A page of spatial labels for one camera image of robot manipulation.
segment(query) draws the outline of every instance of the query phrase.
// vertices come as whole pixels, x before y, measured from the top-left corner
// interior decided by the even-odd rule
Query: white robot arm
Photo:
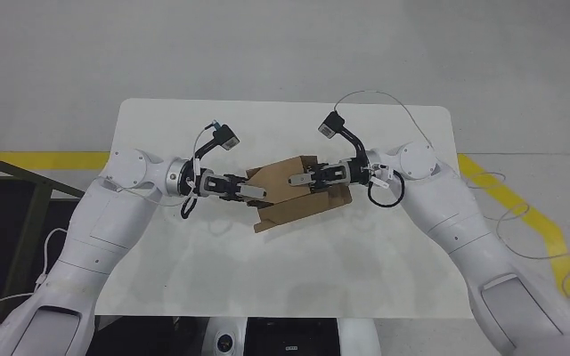
[[[225,125],[216,133],[196,158],[237,140]],[[193,167],[187,159],[163,161],[139,150],[112,152],[102,177],[91,183],[77,205],[61,255],[46,280],[0,326],[0,355],[84,355],[94,333],[97,298],[117,263],[143,235],[163,195],[187,196],[192,190],[201,197],[237,201],[265,195],[244,184],[245,178],[203,168],[192,188]],[[146,194],[131,189],[145,189],[140,191]]]
[[[333,111],[319,131],[341,134],[356,157],[310,167],[289,178],[315,189],[333,183],[368,185],[370,200],[402,204],[411,220],[453,260],[468,287],[471,311],[493,346],[505,355],[570,353],[570,307],[550,284],[527,271],[491,232],[461,178],[436,158],[429,143],[412,142],[388,153],[364,150]],[[373,201],[374,185],[390,188],[394,204]]]

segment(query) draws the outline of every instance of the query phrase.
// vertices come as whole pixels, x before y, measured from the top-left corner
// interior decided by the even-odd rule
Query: white cable
[[[352,92],[352,93],[348,93],[347,95],[343,96],[342,98],[340,98],[339,101],[337,101],[335,103],[335,106],[333,108],[334,111],[337,111],[337,106],[340,104],[340,102],[342,102],[344,99],[348,98],[349,96],[352,96],[354,94],[358,94],[358,93],[378,93],[378,94],[382,94],[382,95],[386,95],[389,96],[390,98],[394,99],[395,102],[397,102],[398,104],[400,104],[400,106],[406,110],[406,112],[408,113],[408,116],[410,116],[411,121],[413,122],[413,124],[416,126],[416,128],[418,128],[418,131],[421,133],[422,136],[424,136],[424,139],[426,139],[427,143],[429,143],[429,145],[431,147],[434,147],[434,144],[428,139],[428,137],[426,136],[426,134],[421,130],[421,128],[419,128],[418,123],[416,122],[416,119],[413,117],[413,115],[410,113],[410,111],[408,110],[408,108],[406,108],[405,105],[403,105],[403,103],[399,100],[397,100],[393,95],[389,94],[389,93],[385,93],[385,92],[381,92],[379,90],[358,90],[356,92]]]
[[[42,274],[40,274],[36,279],[36,286],[34,287],[34,292],[36,292],[39,289],[39,286],[41,286],[42,283],[44,283],[45,279],[47,278],[47,245],[49,244],[52,235],[57,231],[65,232],[66,234],[68,233],[67,230],[64,230],[62,228],[55,228],[51,230],[50,233],[47,234],[47,238],[45,238],[44,242],[44,268],[42,270]]]
[[[20,294],[20,295],[10,295],[10,296],[6,296],[6,297],[0,299],[0,302],[3,302],[3,301],[8,300],[8,299],[12,299],[12,298],[18,298],[18,297],[21,297],[21,296],[29,296],[29,295],[33,295],[33,293],[22,293],[22,294]]]
[[[141,198],[143,198],[144,200],[146,200],[146,201],[148,201],[148,202],[151,202],[152,204],[156,204],[157,206],[180,206],[180,205],[182,205],[182,204],[184,203],[184,200],[183,200],[183,201],[181,201],[181,202],[179,202],[179,203],[176,203],[176,204],[163,204],[163,203],[160,203],[160,202],[158,202],[158,201],[154,201],[154,200],[152,200],[151,198],[146,197],[146,196],[144,196],[143,194],[138,193],[138,192],[136,192],[136,191],[134,191],[134,190],[125,188],[125,187],[123,187],[122,185],[120,185],[119,183],[117,183],[117,182],[111,180],[110,178],[103,177],[102,175],[96,176],[95,179],[103,179],[104,181],[107,181],[107,182],[109,182],[109,183],[111,183],[111,184],[117,186],[117,187],[118,187],[118,190],[117,190],[117,191],[122,191],[122,190],[124,190],[124,191],[126,191],[126,192],[129,192],[129,193],[131,193],[131,194],[137,196],[137,197],[141,197]]]
[[[22,293],[19,295],[10,295],[10,296],[7,296],[5,298],[0,299],[0,302],[3,302],[7,299],[21,297],[21,296],[33,295],[34,293],[36,293],[36,291],[39,289],[39,287],[42,285],[42,283],[44,283],[45,279],[47,278],[47,245],[49,244],[50,239],[52,238],[52,235],[57,231],[68,233],[68,231],[65,229],[55,228],[55,229],[51,230],[50,233],[47,234],[47,238],[45,238],[45,242],[44,242],[44,268],[42,270],[42,274],[40,274],[36,279],[36,286],[34,287],[34,292],[33,293]]]
[[[196,140],[194,141],[194,146],[192,147],[192,163],[193,163],[193,164],[194,164],[194,162],[196,162],[196,146],[198,146],[198,140],[200,139],[200,136],[201,136],[203,133],[205,133],[208,128],[209,128],[209,127],[207,127],[207,126],[204,127],[204,128],[202,129],[202,131],[200,131],[200,132],[198,133],[198,136],[196,136]],[[156,204],[157,206],[172,207],[172,206],[180,206],[180,205],[184,204],[184,201],[186,201],[188,198],[196,198],[196,197],[194,196],[194,188],[196,187],[194,182],[196,182],[197,179],[198,179],[198,173],[196,172],[196,169],[192,169],[192,171],[194,171],[194,180],[193,180],[193,182],[187,182],[188,185],[190,185],[190,188],[191,188],[191,189],[190,189],[190,194],[189,194],[187,197],[184,197],[184,199],[183,199],[181,202],[178,202],[178,203],[176,203],[176,204],[163,204],[163,203],[160,203],[160,202],[158,202],[158,201],[154,201],[154,200],[152,200],[152,199],[150,199],[150,198],[144,196],[144,195],[141,194],[141,193],[138,193],[138,192],[136,192],[136,191],[134,191],[134,190],[125,188],[125,187],[121,186],[120,184],[118,184],[117,182],[111,180],[110,178],[103,177],[103,176],[101,176],[101,175],[98,175],[97,177],[95,177],[95,179],[102,178],[104,181],[107,181],[107,182],[110,182],[110,183],[113,184],[113,185],[116,185],[116,186],[118,187],[118,191],[124,190],[124,191],[126,191],[126,192],[131,193],[131,194],[134,194],[134,195],[137,196],[137,197],[143,198],[144,200],[147,200],[147,201],[151,202],[152,204]]]
[[[501,183],[498,183],[498,184],[495,184],[495,185],[489,186],[489,187],[477,187],[477,188],[474,188],[474,187],[469,186],[469,185],[468,185],[468,187],[471,188],[471,189],[490,189],[490,188],[496,188],[496,187],[498,187],[498,186],[504,184],[505,181],[507,181],[507,176],[506,176],[505,174],[501,174],[501,173],[498,173],[498,172],[487,172],[487,171],[482,172],[482,173],[479,173],[479,174],[470,175],[469,177],[467,177],[467,179],[470,180],[471,178],[473,178],[473,177],[475,177],[475,176],[479,176],[479,175],[483,175],[483,174],[499,175],[499,176],[503,177],[504,179],[503,179],[503,181],[502,181]],[[507,215],[513,213],[515,210],[517,210],[517,209],[520,208],[521,206],[525,206],[525,211],[523,211],[523,212],[521,212],[521,213],[518,213],[518,214],[516,214],[516,215],[514,215],[514,216],[512,216],[512,217],[510,217],[510,218],[507,218]],[[517,250],[515,250],[514,248],[512,248],[511,246],[509,246],[509,244],[507,243],[507,241],[502,237],[501,232],[500,232],[500,230],[499,230],[499,228],[501,227],[501,224],[502,224],[503,222],[508,221],[508,220],[515,220],[515,219],[520,219],[520,218],[522,218],[523,216],[525,216],[525,215],[530,211],[530,209],[531,209],[530,205],[529,205],[528,203],[524,202],[524,203],[517,204],[517,205],[513,206],[511,209],[507,210],[503,215],[501,215],[501,217],[500,217],[499,219],[494,219],[494,218],[487,217],[487,216],[484,216],[484,217],[485,217],[486,219],[493,220],[493,221],[496,221],[496,222],[497,222],[497,224],[495,225],[495,235],[497,235],[497,238],[503,243],[503,245],[505,245],[506,248],[509,249],[510,252],[512,252],[513,254],[515,254],[515,255],[517,255],[517,256],[519,256],[519,257],[523,257],[523,258],[526,258],[526,259],[528,259],[528,260],[544,261],[544,260],[553,260],[553,259],[555,259],[555,258],[561,258],[561,257],[570,256],[570,253],[568,253],[568,252],[566,252],[565,254],[552,255],[552,256],[532,256],[532,255],[525,255],[525,254],[521,254],[520,252],[518,252]],[[567,280],[568,280],[569,278],[570,278],[570,272],[568,272],[568,273],[565,275],[565,277],[562,279],[562,282],[560,283],[560,284],[561,284],[561,287],[562,287],[562,290],[564,291],[564,294],[565,294],[566,298],[570,298],[570,293],[569,293],[568,290],[566,289],[566,282],[567,282]]]

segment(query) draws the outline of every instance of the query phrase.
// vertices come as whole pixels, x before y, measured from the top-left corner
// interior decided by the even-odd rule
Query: table top
[[[457,170],[449,111],[409,109],[437,156]],[[217,174],[244,175],[298,155],[336,163],[354,149],[317,131],[331,110],[332,104],[313,102],[130,99],[121,105],[112,149],[188,158],[199,130],[215,119],[240,138],[233,150],[216,148],[202,160]],[[368,150],[422,140],[400,106],[342,104],[338,112]],[[179,207],[159,206],[141,241],[111,273],[95,312],[472,318],[467,289],[446,253],[399,206],[373,206],[362,186],[351,192],[348,206],[258,234],[257,211],[242,203],[202,198],[188,220]],[[377,192],[376,200],[395,198]]]

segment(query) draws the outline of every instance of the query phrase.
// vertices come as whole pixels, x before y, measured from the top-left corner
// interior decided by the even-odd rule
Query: cardboard box
[[[261,222],[254,225],[256,233],[353,201],[345,185],[337,184],[313,193],[308,186],[289,185],[291,175],[302,174],[307,166],[317,163],[316,156],[298,156],[246,172],[248,184],[264,188],[267,196],[263,201],[272,204],[257,209]]]

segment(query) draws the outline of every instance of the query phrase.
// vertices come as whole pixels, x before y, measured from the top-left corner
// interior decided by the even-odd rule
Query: yellow tape
[[[0,161],[24,169],[102,169],[109,152],[0,152]]]
[[[481,174],[485,170],[466,155],[459,154],[457,158],[461,174],[465,177],[471,177],[470,180],[479,187],[491,187],[484,190],[505,208],[511,209],[515,206],[521,206],[515,209],[514,214],[522,213],[525,210],[525,206],[522,205],[525,200],[505,184],[502,184],[500,180],[491,174]],[[523,215],[521,220],[542,236],[548,255],[562,255],[568,252],[562,230],[543,213],[530,206],[528,213]],[[564,277],[570,272],[570,256],[553,258],[550,260],[550,266],[558,289],[565,295],[564,287],[566,290],[570,289],[570,282],[567,281],[566,286],[562,286],[562,283]]]

